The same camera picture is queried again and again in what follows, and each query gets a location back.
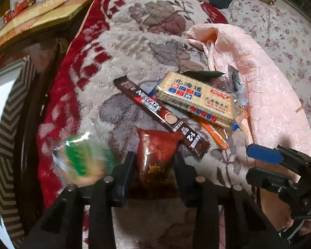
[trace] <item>snack wrapper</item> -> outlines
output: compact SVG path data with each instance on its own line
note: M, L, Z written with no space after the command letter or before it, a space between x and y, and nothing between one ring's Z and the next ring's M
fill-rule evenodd
M142 185L151 188L167 185L172 157L183 135L139 128L137 131L140 139L137 167Z
M183 144L198 159L202 159L210 144L201 135L191 129L164 105L131 82L127 76L114 80L114 85L129 97L136 105L142 108L153 120L163 125L168 131L180 132L183 135Z
M112 173L115 158L97 134L86 132L57 142L50 140L54 172L64 186L70 183L79 187L91 185Z
M228 145L228 138L227 138L227 135L226 137L223 137L223 134L220 134L215 128L214 126L216 126L218 129L221 128L224 130L225 132L225 129L218 126L218 125L214 125L212 124L211 122L209 121L206 121L205 119L201 118L201 117L198 117L196 115L193 115L193 118L199 122L201 124L201 126L203 126L209 133L210 135L213 137L213 139L215 140L215 142L219 145L220 149L222 150L226 150L229 148L229 145Z
M175 72L168 72L156 87L156 98L222 127L235 120L231 94Z
M220 76L212 79L209 84L231 94L234 99L235 108L246 106L249 103L246 90L239 76L239 71L231 65L228 65L228 76Z

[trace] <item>orange wrapper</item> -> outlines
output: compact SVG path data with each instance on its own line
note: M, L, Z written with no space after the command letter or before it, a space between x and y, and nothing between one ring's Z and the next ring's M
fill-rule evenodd
M222 150L229 148L226 140L214 129L213 125L210 122L196 115L193 115L193 118L210 133L210 135L213 137L213 139Z

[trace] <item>fleece blanket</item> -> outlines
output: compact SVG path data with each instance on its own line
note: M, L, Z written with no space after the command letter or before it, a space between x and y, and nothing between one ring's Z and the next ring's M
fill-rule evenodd
M123 75L147 92L168 71L209 70L203 51L182 37L197 23L227 23L213 6L199 0L95 0L72 41L50 91L50 103L37 135L38 177L45 206L62 189L53 173L49 139L93 132L91 119L100 121L102 141L109 143L118 159L138 144L136 128L165 130L114 86ZM245 135L237 130L230 148L222 151L212 137L185 112L168 108L211 144L201 161L182 145L188 164L216 184L246 183L248 158ZM83 246L87 248L88 211L85 211ZM113 209L117 248L191 248L196 211L179 199L129 200ZM224 246L221 216L220 247Z

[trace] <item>screw head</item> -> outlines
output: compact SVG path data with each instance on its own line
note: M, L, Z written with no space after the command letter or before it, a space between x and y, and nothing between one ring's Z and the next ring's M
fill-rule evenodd
M112 176L106 176L104 177L104 182L107 184L110 184L114 181L114 178Z
M76 184L68 184L66 188L69 192L71 192L71 191L74 191L75 189L77 189L78 187Z
M234 184L233 189L235 191L242 191L243 187L240 184Z
M203 182L205 182L206 179L203 176L197 176L196 177L196 182L202 184Z

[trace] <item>pink floral bedding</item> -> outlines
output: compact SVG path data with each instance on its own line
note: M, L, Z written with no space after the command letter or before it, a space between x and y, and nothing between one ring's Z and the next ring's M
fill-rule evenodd
M283 141L311 156L311 132L289 82L256 41L229 24L197 24L186 32L189 42L204 49L209 69L240 72L249 99L254 143L275 148Z
M279 67L299 97L311 129L311 24L298 13L257 0L234 0L220 11Z

